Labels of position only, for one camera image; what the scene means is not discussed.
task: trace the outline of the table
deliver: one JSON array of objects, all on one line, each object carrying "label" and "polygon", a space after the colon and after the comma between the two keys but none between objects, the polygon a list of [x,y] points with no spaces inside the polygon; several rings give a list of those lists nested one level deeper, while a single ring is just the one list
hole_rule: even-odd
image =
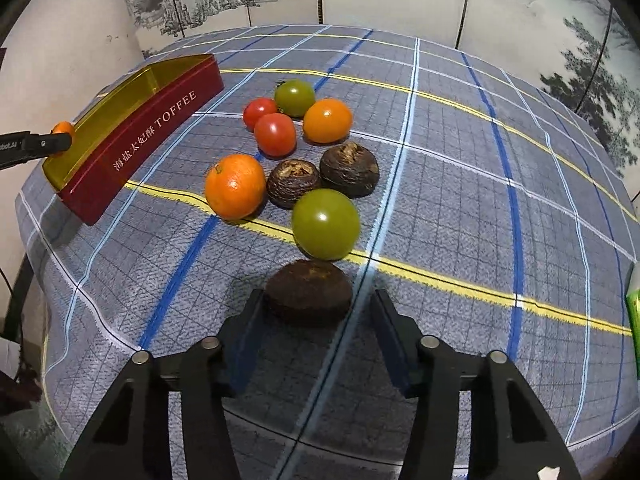
[{"label": "table", "polygon": [[[244,106],[297,77],[351,107],[351,138],[376,155],[381,178],[354,201],[364,256],[338,263],[357,291],[348,321],[302,330],[270,320],[250,386],[225,401],[242,478],[397,477],[415,402],[390,384],[372,332],[366,299],[378,287],[459,351],[505,350],[583,473],[624,444],[640,404],[623,301],[640,226],[583,119],[480,59],[376,30],[226,30],[146,62],[204,52],[225,91],[153,153],[95,226],[62,205],[40,168],[17,198],[50,309],[47,400],[70,440],[133,351],[169,354],[216,333],[252,288],[301,257],[289,212],[267,205],[258,221],[233,226],[202,198],[215,160],[256,152]],[[322,151],[300,140],[295,156],[318,163]],[[174,475],[186,478],[179,398],[170,404]],[[464,477],[468,395],[460,407],[454,475]]]}]

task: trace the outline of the mandarin orange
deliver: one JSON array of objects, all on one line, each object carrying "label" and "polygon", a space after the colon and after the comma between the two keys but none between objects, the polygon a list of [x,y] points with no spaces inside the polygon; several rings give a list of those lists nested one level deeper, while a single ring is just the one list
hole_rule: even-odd
[{"label": "mandarin orange", "polygon": [[207,173],[204,196],[223,220],[239,220],[253,213],[264,199],[266,179],[251,155],[236,153],[220,160]]},{"label": "mandarin orange", "polygon": [[[56,124],[53,129],[51,130],[52,134],[69,134],[71,136],[71,142],[73,143],[74,140],[76,140],[76,129],[74,128],[73,124],[71,124],[69,121],[60,121],[58,124]],[[60,153],[55,153],[54,155],[51,156],[60,156],[65,152],[60,152]]]}]

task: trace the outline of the screw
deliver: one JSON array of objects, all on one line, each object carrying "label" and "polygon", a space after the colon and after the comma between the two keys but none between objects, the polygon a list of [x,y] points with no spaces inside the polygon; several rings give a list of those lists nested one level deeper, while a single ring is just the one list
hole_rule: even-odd
[{"label": "screw", "polygon": [[505,364],[507,362],[507,354],[501,352],[500,350],[494,350],[489,354],[489,358],[494,363],[498,363],[499,365]]},{"label": "screw", "polygon": [[220,346],[220,339],[218,339],[214,335],[210,335],[204,338],[200,344],[205,350],[213,350],[214,348],[218,348]]},{"label": "screw", "polygon": [[420,338],[420,344],[425,348],[437,348],[440,344],[440,340],[433,335],[425,335]]},{"label": "screw", "polygon": [[149,352],[145,352],[144,350],[140,350],[131,356],[131,360],[137,365],[143,365],[147,361],[149,361]]}]

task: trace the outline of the orange tomato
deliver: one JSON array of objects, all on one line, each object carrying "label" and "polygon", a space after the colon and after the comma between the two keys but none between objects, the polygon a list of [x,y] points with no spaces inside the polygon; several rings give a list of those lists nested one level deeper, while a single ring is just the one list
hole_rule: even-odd
[{"label": "orange tomato", "polygon": [[285,156],[296,149],[296,127],[285,114],[268,114],[255,123],[255,141],[267,156]]},{"label": "orange tomato", "polygon": [[239,220],[262,203],[266,190],[264,170],[251,155],[228,155],[207,173],[204,196],[223,220]]},{"label": "orange tomato", "polygon": [[[53,129],[51,130],[52,134],[69,134],[71,136],[71,143],[74,142],[74,140],[76,140],[76,129],[74,128],[73,124],[71,124],[69,121],[61,121],[58,124],[56,124]],[[51,156],[60,156],[65,152],[60,152],[60,153],[55,153],[54,155]]]},{"label": "orange tomato", "polygon": [[353,115],[338,99],[320,99],[306,111],[302,129],[308,140],[328,144],[349,135]]}]

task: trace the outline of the tomato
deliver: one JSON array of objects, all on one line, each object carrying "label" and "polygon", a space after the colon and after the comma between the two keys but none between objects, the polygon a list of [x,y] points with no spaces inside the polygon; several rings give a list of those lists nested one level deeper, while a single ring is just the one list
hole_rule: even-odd
[{"label": "tomato", "polygon": [[305,114],[302,130],[311,142],[327,144],[349,135],[353,115],[338,99],[320,99]]},{"label": "tomato", "polygon": [[360,236],[360,216],[346,196],[333,189],[305,193],[293,206],[291,229],[297,244],[320,260],[340,260]]},{"label": "tomato", "polygon": [[258,148],[267,156],[285,156],[296,149],[296,127],[285,114],[268,114],[255,123]]},{"label": "tomato", "polygon": [[242,113],[242,120],[249,131],[252,132],[255,128],[255,123],[258,122],[258,119],[267,114],[275,114],[277,111],[278,105],[276,104],[276,101],[269,97],[258,97],[246,106]]},{"label": "tomato", "polygon": [[276,104],[283,114],[289,117],[301,118],[313,103],[316,102],[316,92],[306,81],[292,79],[276,88],[274,95]]}]

